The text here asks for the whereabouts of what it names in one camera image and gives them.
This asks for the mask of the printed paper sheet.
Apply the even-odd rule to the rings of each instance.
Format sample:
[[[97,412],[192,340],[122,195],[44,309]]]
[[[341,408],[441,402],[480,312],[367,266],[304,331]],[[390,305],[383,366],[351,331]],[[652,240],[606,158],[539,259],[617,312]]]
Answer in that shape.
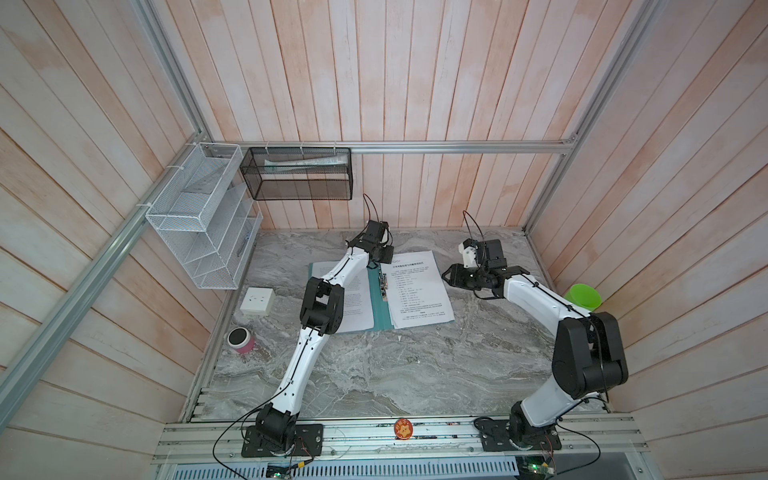
[[[386,299],[395,329],[455,320],[451,301],[432,251],[395,254],[381,266]]]
[[[337,334],[357,333],[374,328],[369,271],[357,273],[344,283],[344,312]]]

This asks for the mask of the printed paper sheet bottom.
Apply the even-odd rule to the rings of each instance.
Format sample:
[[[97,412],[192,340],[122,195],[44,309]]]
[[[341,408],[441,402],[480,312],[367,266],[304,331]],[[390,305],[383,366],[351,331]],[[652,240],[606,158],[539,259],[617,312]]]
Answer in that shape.
[[[455,320],[451,301],[432,251],[395,254],[381,266],[386,299],[395,329]]]

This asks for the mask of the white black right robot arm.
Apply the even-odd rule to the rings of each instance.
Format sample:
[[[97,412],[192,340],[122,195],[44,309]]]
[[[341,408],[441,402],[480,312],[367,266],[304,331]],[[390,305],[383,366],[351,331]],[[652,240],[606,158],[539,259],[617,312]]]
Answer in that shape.
[[[491,300],[505,299],[526,311],[555,337],[552,374],[533,394],[516,402],[505,424],[504,449],[559,447],[553,437],[558,418],[585,398],[625,383],[628,365],[617,319],[580,307],[546,288],[520,266],[509,266],[498,240],[467,239],[462,261],[442,273],[450,286]]]

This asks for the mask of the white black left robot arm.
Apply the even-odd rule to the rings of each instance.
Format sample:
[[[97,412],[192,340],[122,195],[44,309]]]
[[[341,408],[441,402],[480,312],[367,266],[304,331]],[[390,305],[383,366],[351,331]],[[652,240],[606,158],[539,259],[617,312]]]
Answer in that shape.
[[[245,457],[284,456],[295,444],[296,424],[306,385],[319,355],[338,332],[344,316],[346,288],[373,265],[389,264],[394,247],[389,224],[370,220],[346,242],[345,255],[326,274],[309,278],[299,312],[296,349],[275,394],[245,416],[254,424],[243,430]]]

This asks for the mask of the printed paper sheet top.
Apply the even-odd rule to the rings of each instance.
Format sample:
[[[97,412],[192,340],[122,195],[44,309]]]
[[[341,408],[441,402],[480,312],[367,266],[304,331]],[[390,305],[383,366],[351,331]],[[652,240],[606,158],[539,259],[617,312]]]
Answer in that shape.
[[[374,328],[369,271],[357,273],[344,283],[344,312],[337,334],[357,333]]]

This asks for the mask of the teal green folder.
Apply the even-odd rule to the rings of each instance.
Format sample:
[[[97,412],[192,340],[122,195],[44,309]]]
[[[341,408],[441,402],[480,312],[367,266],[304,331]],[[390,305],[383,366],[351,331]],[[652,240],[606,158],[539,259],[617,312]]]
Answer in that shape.
[[[371,299],[373,303],[374,328],[368,331],[383,331],[393,329],[390,318],[389,305],[383,302],[379,288],[380,269],[369,269],[367,267],[367,256],[365,254],[346,255],[337,262],[316,262],[310,265],[311,276],[326,280],[331,284],[338,284],[343,287],[343,309],[339,326],[341,325],[344,312],[344,283],[346,280],[352,280],[357,273],[367,269],[369,271]]]

